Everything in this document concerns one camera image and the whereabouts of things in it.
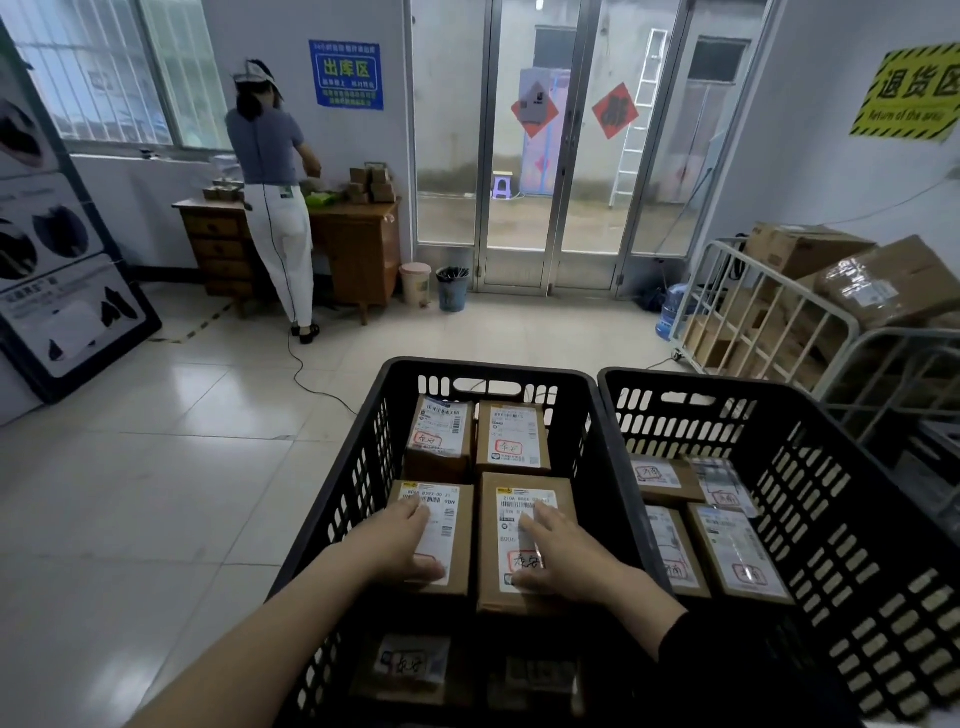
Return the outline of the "black plastic crate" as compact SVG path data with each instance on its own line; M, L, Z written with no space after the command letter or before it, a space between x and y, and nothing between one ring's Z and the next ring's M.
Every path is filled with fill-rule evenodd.
M628 446L735 467L795 601L786 627L876 722L960 719L960 544L810 397L786 384L606 368Z
M273 583L280 593L329 546L386 506L389 477L402 471L404 435L411 431L421 394L450 395L474 403L505 400L543 405L546 444L554 472L570 478L582 528L626 565L652 568L654 540L642 500L629 490L630 464L617 424L596 382L575 370L495 363L396 357L371 385L340 451L318 491ZM564 633L552 617L478 613L463 597L436 597L431 612L454 637L467 707L427 706L351 696L361 651L377 628L385 630L415 605L414 596L372 588L361 596L306 662L272 728L612 728L640 716L642 689L652 686L653 661L620 623L597 608L575 608ZM508 644L530 660L579 660L583 714L570 698L531 697L523 710L500 709L493 692L505 684Z

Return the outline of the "person's right forearm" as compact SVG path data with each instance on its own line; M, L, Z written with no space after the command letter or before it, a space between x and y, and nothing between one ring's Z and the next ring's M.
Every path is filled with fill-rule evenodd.
M645 571L624 564L606 579L602 604L657 663L666 637L688 613Z

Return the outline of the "glass double door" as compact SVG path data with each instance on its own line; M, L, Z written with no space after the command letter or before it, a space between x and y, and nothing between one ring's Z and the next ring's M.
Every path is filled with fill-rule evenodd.
M726 138L777 0L405 0L415 250L470 266L475 289L632 298L686 270ZM670 31L630 199L623 146L592 107L632 94L651 29ZM520 193L522 69L570 70L554 194ZM513 200L492 200L494 170Z

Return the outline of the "red diamond paper decoration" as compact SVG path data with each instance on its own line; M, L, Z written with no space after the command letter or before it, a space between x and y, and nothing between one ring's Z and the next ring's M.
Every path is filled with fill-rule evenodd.
M534 140L560 115L549 89L540 80L535 80L510 110L529 140Z
M608 91L591 110L606 140L612 140L640 118L634 95L625 82Z

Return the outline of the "yellow wall sign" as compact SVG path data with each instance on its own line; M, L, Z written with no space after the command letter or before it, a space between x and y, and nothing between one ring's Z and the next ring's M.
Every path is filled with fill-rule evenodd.
M884 55L850 135L942 142L960 120L960 42Z

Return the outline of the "blue wall sign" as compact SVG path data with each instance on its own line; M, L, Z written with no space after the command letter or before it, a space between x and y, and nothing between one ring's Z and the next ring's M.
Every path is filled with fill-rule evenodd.
M310 40L309 52L319 106L383 112L385 103L378 43Z

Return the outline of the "person's right hand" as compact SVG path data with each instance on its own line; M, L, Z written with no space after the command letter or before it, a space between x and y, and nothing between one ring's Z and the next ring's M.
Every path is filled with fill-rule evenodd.
M613 568L624 565L586 530L559 509L535 501L532 515L520 517L518 532L532 539L538 565L546 569L546 591L569 601L603 605Z

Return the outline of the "labelled cardboard parcel box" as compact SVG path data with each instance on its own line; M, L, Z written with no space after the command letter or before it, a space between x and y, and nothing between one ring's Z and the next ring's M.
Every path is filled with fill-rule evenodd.
M474 486L395 480L388 503L413 497L430 511L414 554L441 564L444 575L431 582L408 579L404 588L428 595L466 597L472 582Z
M709 585L722 596L795 603L746 515L705 503L687 504L682 515Z
M383 633L366 638L349 695L433 707L474 706L474 670L460 636Z
M680 512L659 505L646 505L645 509L674 594L680 598L711 599L706 576Z
M404 449L402 479L473 484L474 419L472 402L420 395Z
M556 617L567 610L557 596L517 588L516 573L543 566L533 537L519 528L522 514L534 518L543 502L570 520L577 515L567 478L486 472L481 477L477 610L480 613Z
M582 719L587 712L582 683L580 661L507 656L489 674L486 707Z
M540 404L482 401L478 404L475 470L546 477L552 467L544 407Z
M685 459L633 453L630 467L644 504L683 509L687 504L706 502L699 476Z

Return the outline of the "person's left hand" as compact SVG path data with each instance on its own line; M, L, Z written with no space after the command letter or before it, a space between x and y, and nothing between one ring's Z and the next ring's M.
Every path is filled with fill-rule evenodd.
M418 551L431 512L418 496L401 498L366 518L342 540L343 555L368 581L401 583Z

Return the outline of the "pile of small cardboard boxes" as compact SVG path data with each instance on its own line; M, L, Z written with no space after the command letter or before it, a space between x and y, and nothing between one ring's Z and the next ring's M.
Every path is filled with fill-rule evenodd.
M393 204L400 198L391 169L383 162L351 167L344 195L352 204Z

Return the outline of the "blue water bottle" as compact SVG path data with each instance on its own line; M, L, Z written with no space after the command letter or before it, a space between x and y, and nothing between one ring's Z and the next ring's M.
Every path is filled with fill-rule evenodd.
M670 286L662 302L659 320L655 326L656 335L664 341L669 341L671 332L678 317L693 316L702 309L701 298L702 291L697 288L696 292L687 299L685 309L682 309L682 302L688 291L686 283L677 283Z

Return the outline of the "wooden desk with drawers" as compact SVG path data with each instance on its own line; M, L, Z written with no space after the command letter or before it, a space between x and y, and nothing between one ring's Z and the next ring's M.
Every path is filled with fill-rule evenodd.
M362 326L386 308L402 264L399 203L337 202L310 211L314 255L326 259L333 305L355 306ZM241 201L174 203L208 295L228 298L239 317L246 304L270 304L277 293L259 259Z

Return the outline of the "black framed display board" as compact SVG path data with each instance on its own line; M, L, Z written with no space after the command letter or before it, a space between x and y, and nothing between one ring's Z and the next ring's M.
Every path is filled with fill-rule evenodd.
M54 405L161 326L0 19L0 363Z

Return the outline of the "barred window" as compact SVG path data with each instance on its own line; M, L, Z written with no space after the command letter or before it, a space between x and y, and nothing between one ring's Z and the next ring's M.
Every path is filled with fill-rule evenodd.
M0 20L67 143L230 148L202 0L0 0Z

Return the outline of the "person's left forearm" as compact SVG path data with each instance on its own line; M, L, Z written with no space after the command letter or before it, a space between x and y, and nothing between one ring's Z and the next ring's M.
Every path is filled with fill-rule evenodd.
M126 728L270 728L306 665L378 572L355 529L212 644Z

